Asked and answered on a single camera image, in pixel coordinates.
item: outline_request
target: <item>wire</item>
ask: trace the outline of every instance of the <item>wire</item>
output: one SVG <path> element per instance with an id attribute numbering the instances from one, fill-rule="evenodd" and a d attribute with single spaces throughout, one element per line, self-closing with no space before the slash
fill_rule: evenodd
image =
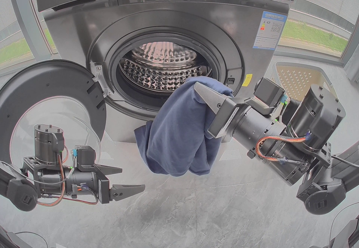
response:
<path id="1" fill-rule="evenodd" d="M 65 163 L 67 161 L 67 159 L 69 158 L 69 150 L 66 146 L 64 146 L 65 149 L 66 149 L 66 156 L 65 156 L 65 159 L 62 161 L 62 163 Z"/>
<path id="2" fill-rule="evenodd" d="M 271 156 L 264 156 L 260 150 L 260 147 L 263 145 L 263 143 L 267 140 L 267 139 L 274 139 L 274 140 L 280 140 L 280 141 L 283 141 L 283 142 L 286 142 L 286 143 L 302 143 L 304 141 L 306 141 L 306 138 L 305 137 L 302 137 L 302 138 L 288 138 L 286 136 L 275 136 L 275 135 L 269 135 L 269 136 L 265 136 L 261 139 L 259 139 L 259 141 L 257 142 L 257 145 L 256 145 L 256 152 L 257 154 L 264 158 L 264 159 L 267 159 L 268 161 L 274 161 L 274 162 L 289 162 L 289 163 L 297 163 L 297 164 L 300 164 L 300 163 L 303 163 L 302 161 L 292 161 L 292 160 L 289 160 L 289 159 L 285 159 L 285 158 L 277 158 L 277 157 L 271 157 Z"/>
<path id="3" fill-rule="evenodd" d="M 80 200 L 80 199 L 71 199 L 71 198 L 66 198 L 64 197 L 64 200 L 69 200 L 69 201 L 75 201 L 75 202 L 80 202 L 80 203 L 84 203 L 84 204 L 88 204 L 88 205 L 96 205 L 98 203 L 98 198 L 95 195 L 95 193 L 91 190 L 92 195 L 95 197 L 96 201 L 95 202 L 89 202 L 89 201 L 84 201 L 84 200 Z"/>
<path id="4" fill-rule="evenodd" d="M 342 210 L 340 210 L 340 211 L 338 212 L 338 214 L 334 217 L 333 222 L 332 222 L 332 226 L 331 226 L 331 228 L 330 228 L 330 233 L 329 233 L 329 243 L 330 243 L 330 240 L 331 240 L 330 238 L 331 238 L 331 235 L 332 235 L 332 229 L 333 229 L 333 224 L 334 224 L 335 219 L 337 218 L 337 216 L 338 216 L 344 209 L 347 209 L 348 207 L 353 206 L 353 205 L 355 205 L 355 204 L 359 204 L 359 202 L 355 202 L 355 203 L 353 203 L 353 204 L 350 204 L 350 205 L 344 207 L 344 208 L 343 208 Z"/>
<path id="5" fill-rule="evenodd" d="M 7 167 L 9 167 L 9 168 L 10 168 L 11 170 L 13 170 L 13 171 L 15 171 L 15 172 L 17 172 L 17 173 L 20 173 L 20 172 L 18 172 L 15 168 L 13 168 L 13 167 L 10 166 L 9 164 L 7 164 L 6 162 L 0 161 L 0 163 L 6 165 Z M 63 180 L 61 180 L 60 182 L 57 182 L 57 183 L 45 183 L 45 182 L 41 182 L 41 181 L 34 180 L 34 179 L 32 179 L 32 178 L 30 178 L 30 177 L 28 177 L 28 176 L 26 176 L 26 175 L 24 175 L 24 174 L 22 174 L 22 173 L 20 173 L 20 174 L 21 174 L 21 176 L 23 176 L 23 177 L 25 177 L 26 179 L 29 179 L 29 180 L 31 180 L 31 181 L 33 181 L 33 182 L 40 183 L 40 184 L 46 184 L 46 185 L 59 185 L 59 184 L 61 184 L 61 183 L 64 183 L 64 182 L 67 180 L 67 177 L 66 177 L 65 179 L 63 179 Z"/>
<path id="6" fill-rule="evenodd" d="M 354 163 L 349 162 L 349 161 L 346 161 L 345 159 L 343 159 L 343 158 L 339 158 L 338 156 L 332 155 L 332 158 L 334 158 L 334 159 L 336 159 L 336 160 L 339 160 L 339 161 L 341 161 L 341 162 L 344 162 L 344 163 L 346 163 L 347 165 L 350 165 L 350 166 L 353 166 L 353 167 L 359 168 L 359 165 L 354 164 Z"/>
<path id="7" fill-rule="evenodd" d="M 60 164 L 61 179 L 65 180 L 66 178 L 65 178 L 65 174 L 64 174 L 64 168 L 62 167 L 61 156 L 58 154 L 57 158 L 58 158 L 59 164 Z M 46 207 L 53 207 L 53 206 L 56 206 L 57 204 L 59 204 L 61 202 L 61 200 L 64 198 L 64 195 L 65 195 L 65 182 L 62 183 L 61 195 L 57 200 L 55 200 L 52 203 L 43 203 L 43 202 L 38 201 L 37 204 L 39 204 L 41 206 L 46 206 Z"/>
<path id="8" fill-rule="evenodd" d="M 35 232 L 30 232 L 30 231 L 22 231 L 22 232 L 16 232 L 16 233 L 14 233 L 14 234 L 15 234 L 15 235 L 18 235 L 18 234 L 23 234 L 23 233 L 35 234 L 35 235 L 37 235 L 38 237 L 41 237 L 41 238 L 45 241 L 45 243 L 46 243 L 46 247 L 48 248 L 48 244 L 47 244 L 47 241 L 45 240 L 45 238 L 44 238 L 44 237 L 42 237 L 41 235 L 39 235 L 39 234 L 35 233 Z"/>

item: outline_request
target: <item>grass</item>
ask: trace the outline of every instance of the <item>grass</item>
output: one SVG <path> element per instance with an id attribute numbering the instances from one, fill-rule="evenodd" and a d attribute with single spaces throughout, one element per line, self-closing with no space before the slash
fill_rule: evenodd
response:
<path id="1" fill-rule="evenodd" d="M 283 30 L 282 37 L 300 39 L 325 46 L 332 51 L 343 52 L 348 40 L 326 32 L 304 22 L 287 21 Z"/>
<path id="2" fill-rule="evenodd" d="M 55 48 L 55 44 L 48 29 L 45 29 L 45 35 L 51 47 Z M 325 46 L 332 51 L 339 52 L 343 52 L 348 43 L 347 39 L 336 36 L 333 33 L 308 26 L 303 22 L 289 20 L 285 23 L 282 37 L 316 43 L 318 45 Z M 28 53 L 31 53 L 30 48 L 25 39 L 21 39 L 0 49 L 0 63 L 13 58 L 21 57 Z"/>
<path id="3" fill-rule="evenodd" d="M 45 29 L 45 36 L 46 36 L 50 46 L 52 48 L 55 48 L 55 44 L 51 38 L 51 35 L 50 35 L 50 32 L 48 31 L 48 29 Z M 26 43 L 26 40 L 21 39 L 17 42 L 11 43 L 10 45 L 0 49 L 0 64 L 2 62 L 11 60 L 13 58 L 18 58 L 18 57 L 21 57 L 23 55 L 27 55 L 30 53 L 31 53 L 31 50 L 30 50 L 28 44 Z"/>

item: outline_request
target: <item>door hinge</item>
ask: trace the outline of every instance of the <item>door hinge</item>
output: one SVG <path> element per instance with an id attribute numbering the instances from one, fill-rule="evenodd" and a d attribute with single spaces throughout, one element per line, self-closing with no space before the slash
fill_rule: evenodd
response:
<path id="1" fill-rule="evenodd" d="M 103 95 L 103 98 L 107 97 L 108 95 L 111 95 L 113 94 L 113 91 L 109 88 L 109 86 L 107 85 L 107 82 L 103 76 L 103 69 L 102 69 L 102 66 L 101 65 L 96 65 L 94 67 L 94 75 L 95 77 L 92 78 L 92 80 L 94 82 L 97 82 L 101 85 L 101 88 L 102 88 L 102 95 Z"/>

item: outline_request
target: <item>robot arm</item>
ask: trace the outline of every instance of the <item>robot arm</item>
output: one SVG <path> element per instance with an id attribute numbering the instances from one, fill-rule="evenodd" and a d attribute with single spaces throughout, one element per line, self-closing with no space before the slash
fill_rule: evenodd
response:
<path id="1" fill-rule="evenodd" d="M 76 145 L 73 167 L 65 167 L 61 161 L 63 149 L 64 137 L 60 128 L 36 125 L 35 155 L 24 157 L 22 169 L 0 161 L 0 195 L 19 210 L 31 211 L 41 204 L 39 198 L 59 199 L 65 195 L 65 199 L 71 197 L 76 201 L 78 196 L 94 195 L 96 203 L 107 204 L 145 190 L 145 185 L 114 184 L 110 188 L 106 175 L 121 173 L 122 168 L 95 164 L 96 153 L 89 146 Z"/>
<path id="2" fill-rule="evenodd" d="M 338 156 L 327 142 L 345 111 L 323 87 L 312 85 L 301 103 L 288 107 L 283 122 L 272 113 L 285 102 L 285 90 L 269 79 L 261 79 L 249 99 L 230 98 L 200 83 L 195 91 L 216 114 L 208 129 L 213 137 L 232 136 L 250 158 L 269 165 L 290 186 L 304 176 L 297 198 L 310 213 L 332 211 L 359 185 L 353 166 L 359 164 L 359 142 Z"/>

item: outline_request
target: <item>energy label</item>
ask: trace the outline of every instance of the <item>energy label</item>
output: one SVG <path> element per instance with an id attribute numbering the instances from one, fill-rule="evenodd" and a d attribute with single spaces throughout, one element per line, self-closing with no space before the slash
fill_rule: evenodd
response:
<path id="1" fill-rule="evenodd" d="M 264 11 L 253 48 L 275 50 L 286 20 L 285 15 Z"/>

